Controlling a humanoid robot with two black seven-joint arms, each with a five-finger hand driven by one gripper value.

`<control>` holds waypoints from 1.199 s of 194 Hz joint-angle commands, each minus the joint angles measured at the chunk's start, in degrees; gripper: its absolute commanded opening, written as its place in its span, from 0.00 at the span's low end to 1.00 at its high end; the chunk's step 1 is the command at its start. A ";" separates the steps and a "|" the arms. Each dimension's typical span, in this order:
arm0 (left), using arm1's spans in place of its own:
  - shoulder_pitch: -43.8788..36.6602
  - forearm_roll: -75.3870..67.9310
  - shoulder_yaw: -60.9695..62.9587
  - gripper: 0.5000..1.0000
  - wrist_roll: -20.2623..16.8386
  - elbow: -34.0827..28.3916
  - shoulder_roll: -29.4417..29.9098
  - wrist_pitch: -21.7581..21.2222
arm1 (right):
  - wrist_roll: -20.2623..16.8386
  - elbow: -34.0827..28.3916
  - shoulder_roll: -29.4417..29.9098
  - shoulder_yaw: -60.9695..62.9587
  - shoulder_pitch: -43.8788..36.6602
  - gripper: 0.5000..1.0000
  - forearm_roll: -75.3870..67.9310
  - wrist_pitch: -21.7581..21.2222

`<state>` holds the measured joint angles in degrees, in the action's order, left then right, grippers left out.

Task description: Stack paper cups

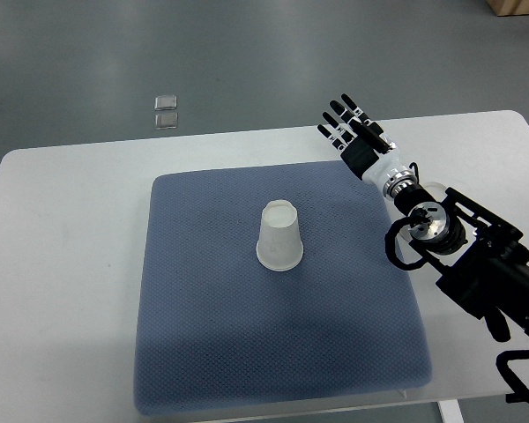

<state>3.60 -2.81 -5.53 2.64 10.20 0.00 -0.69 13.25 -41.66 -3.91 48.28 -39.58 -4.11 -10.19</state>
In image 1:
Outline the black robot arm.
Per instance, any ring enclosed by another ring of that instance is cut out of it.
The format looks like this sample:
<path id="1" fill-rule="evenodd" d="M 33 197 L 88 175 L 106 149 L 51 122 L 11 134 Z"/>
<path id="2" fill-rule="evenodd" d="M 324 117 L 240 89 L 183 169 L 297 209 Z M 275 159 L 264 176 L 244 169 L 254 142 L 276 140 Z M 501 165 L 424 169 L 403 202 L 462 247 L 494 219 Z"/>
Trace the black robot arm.
<path id="1" fill-rule="evenodd" d="M 510 339 L 509 320 L 529 337 L 529 250 L 522 233 L 453 188 L 435 199 L 421 185 L 416 163 L 404 165 L 383 128 L 348 95 L 330 107 L 318 131 L 402 215 L 384 237 L 388 260 L 403 271 L 431 265 L 441 275 L 437 287 L 484 320 L 496 341 Z"/>

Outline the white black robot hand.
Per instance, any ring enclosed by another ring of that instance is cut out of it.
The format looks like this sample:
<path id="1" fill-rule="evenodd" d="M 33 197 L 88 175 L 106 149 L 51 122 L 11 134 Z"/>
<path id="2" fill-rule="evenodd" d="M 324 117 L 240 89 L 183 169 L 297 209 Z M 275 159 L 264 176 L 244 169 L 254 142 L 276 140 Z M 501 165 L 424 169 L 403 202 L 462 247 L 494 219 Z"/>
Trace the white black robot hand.
<path id="1" fill-rule="evenodd" d="M 327 112 L 323 112 L 322 117 L 331 127 L 318 124 L 318 131 L 340 152 L 352 173 L 361 181 L 376 186 L 383 196 L 396 196 L 410 187 L 411 170 L 402 163 L 399 148 L 378 136 L 384 133 L 382 127 L 346 93 L 341 94 L 341 99 L 345 106 L 331 100 L 330 107 L 357 137 Z"/>

